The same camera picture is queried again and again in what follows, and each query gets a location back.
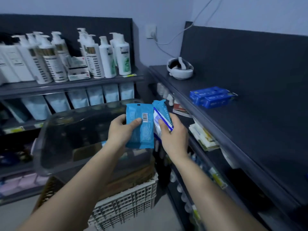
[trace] wall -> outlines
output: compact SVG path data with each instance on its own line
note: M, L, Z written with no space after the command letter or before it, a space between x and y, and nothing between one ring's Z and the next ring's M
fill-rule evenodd
M133 18L135 54L145 66L166 64L170 56L161 52L152 39L145 38L145 24L157 25L159 42L179 33L191 16L193 0L3 0L0 13L70 15ZM161 46L179 55L183 35Z
M194 0L191 21L209 0ZM213 0L197 26L308 35L308 0Z

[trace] blue wet wipes package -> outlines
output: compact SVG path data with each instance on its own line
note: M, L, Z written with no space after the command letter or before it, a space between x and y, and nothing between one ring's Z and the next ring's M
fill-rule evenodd
M154 136L158 140L161 141L160 135L161 135L161 129L158 123L159 119L162 119L166 126L168 127L169 131L173 130L173 124L167 109L167 106L165 104L166 100L154 100L153 104L153 109L154 109L154 127L155 127L155 132Z
M229 91L220 87L209 87L205 89L191 91L189 97L195 105L202 105L207 96L214 96L218 94L227 94Z
M220 107L223 105L227 105L229 101L235 99L237 94L233 92L229 92L228 94L219 94L213 96L205 97L205 101L203 102L203 106L207 109Z
M129 148L154 148L154 118L152 104L127 104L126 124L136 118L142 118L142 123L133 130L131 139L126 144Z

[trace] barcode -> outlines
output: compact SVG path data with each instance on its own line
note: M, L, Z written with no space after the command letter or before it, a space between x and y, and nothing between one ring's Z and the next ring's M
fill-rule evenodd
M148 113L142 113L142 121L148 122Z
M154 119L154 122L155 122L155 123L158 123L158 120L159 120L159 119L161 119L161 118L160 118L160 116L157 115L157 116L155 117L155 119Z

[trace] finger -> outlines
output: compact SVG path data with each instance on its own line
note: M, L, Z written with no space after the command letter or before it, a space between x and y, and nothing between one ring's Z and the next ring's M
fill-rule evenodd
M159 119L158 120L158 123L159 123L159 127L160 127L160 130L161 130L161 134L162 135L165 135L165 134L169 134L169 128L167 127L167 125L164 123L164 121L162 119Z
M141 118L137 118L135 120L133 120L131 123L129 123L128 125L133 129L135 129L137 126L139 126L141 124L142 119Z
M172 124L173 124L174 127L182 124L177 115L175 115L174 113L169 113L169 115L171 117Z
M118 117L116 117L113 122L118 123L118 124L123 124L123 122L126 120L126 114L122 114Z

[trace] floor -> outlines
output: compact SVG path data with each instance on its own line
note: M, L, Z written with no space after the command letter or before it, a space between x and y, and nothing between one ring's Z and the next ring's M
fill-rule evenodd
M0 230L14 231L32 212L39 196L20 200L15 203L0 206ZM90 227L86 231L95 231ZM180 231L181 225L176 217L175 211L169 201L168 196L163 195L155 207L134 219L126 221L124 224L115 226L114 231Z

